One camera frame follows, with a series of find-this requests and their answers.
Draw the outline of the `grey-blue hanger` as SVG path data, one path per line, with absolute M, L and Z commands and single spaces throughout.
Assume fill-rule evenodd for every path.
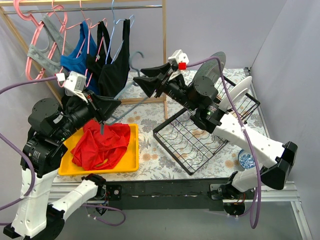
M 144 54 L 141 51 L 136 51 L 134 52 L 130 57 L 129 57 L 129 66 L 131 69 L 135 70 L 137 72 L 137 76 L 140 77 L 141 76 L 141 70 L 134 67 L 132 64 L 133 58 L 139 54 L 142 58 L 144 58 Z M 136 107 L 138 107 L 139 105 L 143 104 L 148 97 L 145 98 L 122 98 L 120 99 L 120 97 L 131 87 L 131 86 L 138 86 L 138 84 L 136 82 L 131 82 L 130 84 L 126 85 L 115 97 L 115 100 L 121 100 L 121 103 L 123 105 L 125 104 L 129 104 L 129 105 L 134 105 L 134 107 L 132 107 L 131 109 L 125 111 L 121 116 L 114 116 L 112 115 L 111 117 L 114 119 L 111 123 L 107 123 L 107 125 L 113 125 L 115 124 L 117 121 L 121 120 L 124 116 L 126 116 L 128 113 L 130 113 L 133 109 L 135 109 Z

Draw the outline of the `red tank top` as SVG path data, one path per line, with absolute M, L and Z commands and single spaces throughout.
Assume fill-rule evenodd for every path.
M 83 135 L 71 150 L 72 162 L 86 171 L 111 170 L 128 149 L 131 129 L 128 124 L 101 125 L 90 120 L 83 127 Z

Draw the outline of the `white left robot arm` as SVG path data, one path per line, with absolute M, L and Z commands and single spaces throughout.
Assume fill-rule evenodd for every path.
M 28 117 L 30 130 L 21 155 L 22 186 L 14 220 L 3 233 L 11 239 L 55 239 L 69 216 L 91 199 L 101 200 L 108 191 L 106 180 L 89 174 L 61 199 L 49 203 L 53 181 L 67 147 L 64 142 L 91 120 L 106 121 L 120 105 L 110 97 L 87 94 L 75 97 L 76 104 L 63 109 L 56 99 L 34 104 Z

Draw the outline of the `light blue hanger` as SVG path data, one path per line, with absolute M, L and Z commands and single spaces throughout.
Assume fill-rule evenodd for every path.
M 116 13 L 115 13 L 115 0 L 112 0 L 111 2 L 111 12 L 112 12 L 112 31 L 111 31 L 111 35 L 110 35 L 110 40 L 109 40 L 109 45 L 107 48 L 107 55 L 111 54 L 111 47 L 113 45 L 113 38 L 115 35 L 115 31 L 116 31 L 116 27 L 120 22 L 125 22 L 125 20 L 127 20 L 126 18 L 117 18 L 116 17 Z M 117 51 L 115 52 L 114 56 L 112 57 L 112 61 L 111 63 L 113 63 L 116 60 L 116 57 L 119 55 L 120 50 L 122 48 L 124 44 L 124 40 L 122 40 L 121 44 L 119 45 Z

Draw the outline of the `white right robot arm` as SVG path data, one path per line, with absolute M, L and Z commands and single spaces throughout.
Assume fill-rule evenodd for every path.
M 250 152 L 255 166 L 231 174 L 228 181 L 211 190 L 211 195 L 221 199 L 237 199 L 246 191 L 262 186 L 282 190 L 291 172 L 298 146 L 288 141 L 272 140 L 246 126 L 235 106 L 248 92 L 252 78 L 246 77 L 228 90 L 223 75 L 223 62 L 213 57 L 203 63 L 192 82 L 185 84 L 180 73 L 185 63 L 145 68 L 143 76 L 133 81 L 148 96 L 166 94 L 186 110 L 192 111 L 190 120 L 199 129 L 227 140 Z

